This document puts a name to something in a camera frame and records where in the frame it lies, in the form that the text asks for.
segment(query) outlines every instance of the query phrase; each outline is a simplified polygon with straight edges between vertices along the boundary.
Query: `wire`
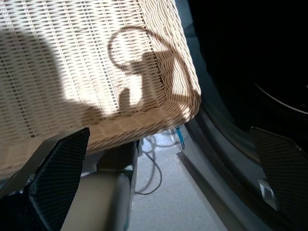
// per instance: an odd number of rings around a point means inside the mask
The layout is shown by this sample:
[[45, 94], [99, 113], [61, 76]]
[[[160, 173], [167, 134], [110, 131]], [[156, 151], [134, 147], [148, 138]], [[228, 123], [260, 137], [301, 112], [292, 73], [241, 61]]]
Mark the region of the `wire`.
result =
[[146, 154], [146, 156], [153, 162], [153, 164], [156, 166], [156, 168], [158, 169], [158, 172], [159, 172], [159, 184], [158, 186], [153, 189], [152, 191], [150, 191], [149, 193], [146, 192], [146, 193], [143, 193], [143, 192], [135, 192], [136, 194], [138, 195], [143, 195], [143, 196], [146, 196], [146, 195], [150, 195], [152, 193], [154, 193], [157, 189], [159, 189], [160, 185], [162, 184], [163, 182], [163, 173], [162, 173], [162, 170], [160, 169], [160, 167], [158, 166], [158, 164], [155, 162], [155, 160], [148, 154], [148, 153], [144, 153]]

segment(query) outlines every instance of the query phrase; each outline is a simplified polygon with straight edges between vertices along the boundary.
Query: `floor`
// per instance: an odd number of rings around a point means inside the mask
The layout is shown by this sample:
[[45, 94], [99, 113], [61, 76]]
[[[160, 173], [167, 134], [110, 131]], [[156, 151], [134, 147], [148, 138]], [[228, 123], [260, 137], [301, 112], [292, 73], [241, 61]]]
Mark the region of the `floor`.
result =
[[[162, 171], [162, 184], [150, 195], [135, 195], [129, 231], [217, 231], [176, 153], [177, 135], [165, 131], [143, 140], [142, 152], [151, 155]], [[143, 153], [138, 159], [136, 191], [150, 192], [159, 183], [159, 172]]]

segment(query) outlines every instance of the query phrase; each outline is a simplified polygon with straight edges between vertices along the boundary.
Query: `black plastic part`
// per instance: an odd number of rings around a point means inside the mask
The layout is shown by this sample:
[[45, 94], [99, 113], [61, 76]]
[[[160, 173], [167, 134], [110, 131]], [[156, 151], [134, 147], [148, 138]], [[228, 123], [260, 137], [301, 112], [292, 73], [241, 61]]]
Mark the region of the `black plastic part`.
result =
[[89, 136], [84, 128], [41, 144], [0, 191], [1, 230], [61, 229], [79, 185]]
[[273, 230], [295, 231], [295, 227], [277, 211], [266, 204], [262, 197], [256, 196], [255, 193], [245, 187], [245, 184], [241, 182], [240, 177], [234, 174], [233, 169], [229, 169], [230, 166], [228, 165], [226, 159], [220, 158], [223, 156], [220, 155], [222, 150], [205, 124], [202, 115], [204, 115], [204, 111], [201, 107], [195, 119], [186, 124], [186, 128], [192, 139], [200, 145], [202, 150], [206, 150], [206, 147], [204, 146], [206, 145], [205, 140], [211, 144], [212, 148], [216, 152], [216, 155], [211, 155], [206, 151], [204, 151], [204, 154], [217, 172], [225, 179], [226, 183], [241, 198], [241, 200], [243, 200], [247, 206]]
[[258, 155], [279, 213], [301, 231], [308, 230], [308, 156], [291, 140], [260, 129], [252, 129]]

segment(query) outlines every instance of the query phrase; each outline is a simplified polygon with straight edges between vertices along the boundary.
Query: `white tile floor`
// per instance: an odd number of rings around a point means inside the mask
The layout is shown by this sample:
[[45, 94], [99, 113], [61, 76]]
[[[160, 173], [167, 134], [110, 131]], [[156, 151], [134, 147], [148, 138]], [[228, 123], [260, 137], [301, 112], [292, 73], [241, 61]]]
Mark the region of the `white tile floor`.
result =
[[[142, 150], [154, 155], [162, 170], [163, 181], [156, 192], [146, 196], [135, 195], [129, 231], [217, 231], [182, 170], [176, 156], [180, 152], [176, 140], [177, 135], [170, 131], [144, 139]], [[153, 169], [151, 160], [142, 154], [138, 159], [136, 190], [150, 192], [158, 183], [157, 169]]]

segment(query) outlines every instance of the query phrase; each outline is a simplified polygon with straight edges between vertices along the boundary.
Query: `wicker basket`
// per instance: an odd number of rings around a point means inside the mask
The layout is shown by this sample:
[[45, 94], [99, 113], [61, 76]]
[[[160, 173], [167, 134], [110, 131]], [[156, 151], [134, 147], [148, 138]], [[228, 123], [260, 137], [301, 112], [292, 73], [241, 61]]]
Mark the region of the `wicker basket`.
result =
[[192, 119], [200, 87], [173, 0], [0, 1], [0, 179], [90, 127], [88, 154]]

